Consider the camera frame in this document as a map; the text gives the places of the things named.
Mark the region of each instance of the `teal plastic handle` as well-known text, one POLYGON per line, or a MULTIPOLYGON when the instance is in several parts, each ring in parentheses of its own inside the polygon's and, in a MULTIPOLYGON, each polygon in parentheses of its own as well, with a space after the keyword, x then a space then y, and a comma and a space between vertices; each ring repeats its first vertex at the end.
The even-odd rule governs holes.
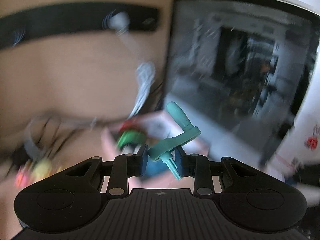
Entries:
POLYGON ((167 104, 167 111, 184 132, 193 128, 189 118, 175 102, 167 104))
POLYGON ((167 111, 175 122, 182 128, 183 133, 177 137, 166 138, 159 141, 148 150, 148 154, 153 162, 162 160, 169 167, 176 179, 181 179, 177 165, 173 160, 171 151, 178 145, 185 145, 198 137, 201 133, 198 127, 191 124, 190 120, 182 109, 174 102, 167 104, 167 111))

